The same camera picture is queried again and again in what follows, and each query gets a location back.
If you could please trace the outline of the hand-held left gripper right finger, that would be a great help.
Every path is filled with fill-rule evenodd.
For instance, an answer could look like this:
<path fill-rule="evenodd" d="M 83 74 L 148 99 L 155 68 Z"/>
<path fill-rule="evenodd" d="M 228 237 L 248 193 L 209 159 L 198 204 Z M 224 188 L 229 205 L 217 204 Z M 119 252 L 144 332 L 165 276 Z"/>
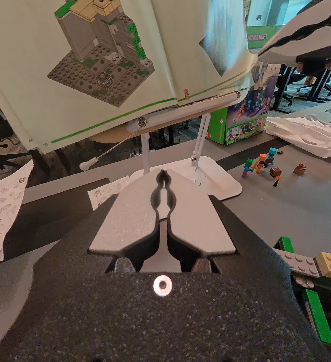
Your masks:
<path fill-rule="evenodd" d="M 233 255 L 231 240 L 209 195 L 174 170 L 164 172 L 167 191 L 167 247 L 181 265 L 190 272 L 200 258 Z"/>

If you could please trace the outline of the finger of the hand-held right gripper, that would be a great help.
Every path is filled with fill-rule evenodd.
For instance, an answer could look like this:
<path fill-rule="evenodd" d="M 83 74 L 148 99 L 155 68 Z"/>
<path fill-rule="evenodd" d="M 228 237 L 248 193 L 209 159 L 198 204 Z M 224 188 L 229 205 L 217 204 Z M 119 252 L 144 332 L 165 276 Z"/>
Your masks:
<path fill-rule="evenodd" d="M 277 41 L 276 45 L 286 40 L 300 40 L 325 26 L 331 27 L 331 0 L 312 1 L 283 26 L 286 39 Z"/>
<path fill-rule="evenodd" d="M 258 60 L 268 64 L 295 66 L 298 56 L 331 46 L 331 27 L 325 26 L 300 40 L 286 40 L 286 43 L 276 45 L 277 41 L 285 39 L 282 27 L 260 50 Z"/>

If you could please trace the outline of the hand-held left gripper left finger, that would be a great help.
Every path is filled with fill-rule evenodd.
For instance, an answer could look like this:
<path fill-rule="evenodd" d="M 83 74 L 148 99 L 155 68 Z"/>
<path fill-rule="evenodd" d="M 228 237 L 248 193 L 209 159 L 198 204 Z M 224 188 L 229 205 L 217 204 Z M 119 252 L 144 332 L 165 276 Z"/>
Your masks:
<path fill-rule="evenodd" d="M 128 258 L 138 272 L 159 249 L 160 191 L 165 171 L 155 169 L 130 182 L 116 197 L 88 251 Z"/>

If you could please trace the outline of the toy brick building model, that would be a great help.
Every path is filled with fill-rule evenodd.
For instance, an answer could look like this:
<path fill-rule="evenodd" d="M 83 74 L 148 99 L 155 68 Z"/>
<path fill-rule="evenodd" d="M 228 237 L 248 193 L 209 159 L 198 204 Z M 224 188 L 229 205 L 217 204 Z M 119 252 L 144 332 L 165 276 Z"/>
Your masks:
<path fill-rule="evenodd" d="M 316 335 L 331 346 L 331 253 L 296 254 L 284 236 L 273 250 L 289 265 L 295 296 Z"/>

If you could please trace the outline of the brick set instruction booklet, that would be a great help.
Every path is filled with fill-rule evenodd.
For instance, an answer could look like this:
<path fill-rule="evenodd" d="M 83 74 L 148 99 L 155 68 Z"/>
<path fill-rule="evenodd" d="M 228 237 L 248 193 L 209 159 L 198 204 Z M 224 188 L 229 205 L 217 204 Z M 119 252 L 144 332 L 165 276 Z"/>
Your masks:
<path fill-rule="evenodd" d="M 0 1 L 0 108 L 43 153 L 251 83 L 242 1 Z"/>

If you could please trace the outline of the grey desk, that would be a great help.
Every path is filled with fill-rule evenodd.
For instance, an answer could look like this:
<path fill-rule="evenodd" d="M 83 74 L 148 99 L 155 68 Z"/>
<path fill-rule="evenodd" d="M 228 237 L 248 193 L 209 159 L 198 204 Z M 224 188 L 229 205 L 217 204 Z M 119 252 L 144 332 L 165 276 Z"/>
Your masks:
<path fill-rule="evenodd" d="M 270 246 L 280 236 L 287 236 L 297 254 L 313 257 L 321 251 L 331 253 L 331 158 L 318 158 L 293 145 L 277 149 L 274 164 L 264 165 L 260 174 L 248 172 L 242 178 L 247 159 L 227 170 L 240 182 L 242 192 L 224 204 Z M 269 150 L 260 154 L 268 155 Z M 251 159 L 255 162 L 259 155 Z M 305 173 L 293 174 L 294 168 L 304 162 Z M 277 187 L 273 187 L 271 167 L 282 170 Z M 56 243 L 0 262 L 0 340 L 25 303 L 32 266 Z"/>

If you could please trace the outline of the small printed paper sheet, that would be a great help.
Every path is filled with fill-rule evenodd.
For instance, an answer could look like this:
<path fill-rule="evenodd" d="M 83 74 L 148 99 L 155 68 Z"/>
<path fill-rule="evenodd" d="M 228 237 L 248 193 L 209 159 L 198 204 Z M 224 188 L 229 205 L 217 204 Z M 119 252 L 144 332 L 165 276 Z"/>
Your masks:
<path fill-rule="evenodd" d="M 112 195 L 119 194 L 130 182 L 130 177 L 126 176 L 112 183 L 88 191 L 92 210 L 95 211 Z"/>

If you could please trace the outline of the white book stand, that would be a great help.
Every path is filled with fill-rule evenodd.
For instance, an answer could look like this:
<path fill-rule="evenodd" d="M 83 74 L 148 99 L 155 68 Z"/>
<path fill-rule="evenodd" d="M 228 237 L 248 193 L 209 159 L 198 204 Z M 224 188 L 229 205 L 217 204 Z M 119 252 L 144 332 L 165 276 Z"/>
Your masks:
<path fill-rule="evenodd" d="M 223 106 L 235 104 L 240 98 L 241 92 L 237 90 L 187 105 L 155 111 L 127 122 L 126 130 L 129 136 L 117 145 L 120 145 L 125 140 L 135 136 L 137 132 L 140 132 L 143 147 L 144 169 L 134 172 L 130 176 L 130 182 L 155 169 L 162 169 L 164 171 L 171 169 L 194 182 L 208 195 L 214 195 L 220 201 L 239 195 L 242 191 L 241 184 L 213 159 L 202 156 L 201 153 L 211 119 L 211 112 Z M 147 141 L 151 128 L 159 127 L 166 123 L 174 124 L 176 121 L 181 121 L 183 118 L 190 119 L 192 115 L 197 114 L 200 114 L 202 117 L 195 148 L 190 158 L 150 168 L 150 150 L 149 146 L 147 146 Z"/>

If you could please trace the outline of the orange minifigure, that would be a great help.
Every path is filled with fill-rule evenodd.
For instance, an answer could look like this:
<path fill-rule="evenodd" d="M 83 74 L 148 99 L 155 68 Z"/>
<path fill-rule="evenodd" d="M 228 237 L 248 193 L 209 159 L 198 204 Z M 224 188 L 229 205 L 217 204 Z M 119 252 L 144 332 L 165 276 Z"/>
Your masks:
<path fill-rule="evenodd" d="M 265 161 L 267 158 L 267 154 L 260 154 L 258 159 L 254 162 L 252 166 L 252 170 L 255 171 L 257 174 L 260 174 L 261 169 L 265 165 Z"/>

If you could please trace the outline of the crumpled white paper bag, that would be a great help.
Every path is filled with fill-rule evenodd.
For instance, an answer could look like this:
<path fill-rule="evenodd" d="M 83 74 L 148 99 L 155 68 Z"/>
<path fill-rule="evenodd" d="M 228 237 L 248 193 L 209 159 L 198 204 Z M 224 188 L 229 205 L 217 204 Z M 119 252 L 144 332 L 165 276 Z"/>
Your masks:
<path fill-rule="evenodd" d="M 267 134 L 299 147 L 317 157 L 331 157 L 331 124 L 316 115 L 307 117 L 267 117 Z"/>

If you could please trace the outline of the green brick set box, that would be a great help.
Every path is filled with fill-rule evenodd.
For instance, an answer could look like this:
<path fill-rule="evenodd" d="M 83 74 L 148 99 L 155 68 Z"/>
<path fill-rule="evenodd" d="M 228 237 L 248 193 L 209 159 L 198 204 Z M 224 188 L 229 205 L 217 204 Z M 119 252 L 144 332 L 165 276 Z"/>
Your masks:
<path fill-rule="evenodd" d="M 206 137 L 219 144 L 231 144 L 261 133 L 270 109 L 279 64 L 257 61 L 238 83 L 247 94 L 232 106 L 211 113 Z"/>

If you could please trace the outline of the teal minifigure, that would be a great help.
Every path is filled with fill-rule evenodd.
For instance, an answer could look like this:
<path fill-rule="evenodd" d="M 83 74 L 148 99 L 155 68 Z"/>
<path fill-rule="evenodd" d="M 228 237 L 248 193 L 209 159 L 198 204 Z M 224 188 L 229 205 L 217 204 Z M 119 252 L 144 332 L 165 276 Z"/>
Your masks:
<path fill-rule="evenodd" d="M 277 148 L 270 148 L 267 158 L 265 160 L 265 168 L 274 164 L 275 161 L 274 157 L 277 154 L 277 152 L 278 152 Z"/>

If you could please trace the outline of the large printed paper sheet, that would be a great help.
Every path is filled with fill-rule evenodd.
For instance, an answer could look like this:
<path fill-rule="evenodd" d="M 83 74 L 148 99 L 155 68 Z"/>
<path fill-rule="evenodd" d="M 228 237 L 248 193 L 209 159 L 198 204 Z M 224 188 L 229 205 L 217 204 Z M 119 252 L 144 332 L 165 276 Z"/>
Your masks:
<path fill-rule="evenodd" d="M 34 167 L 29 161 L 10 176 L 0 180 L 0 261 L 4 259 L 4 239 L 22 205 L 29 175 Z"/>

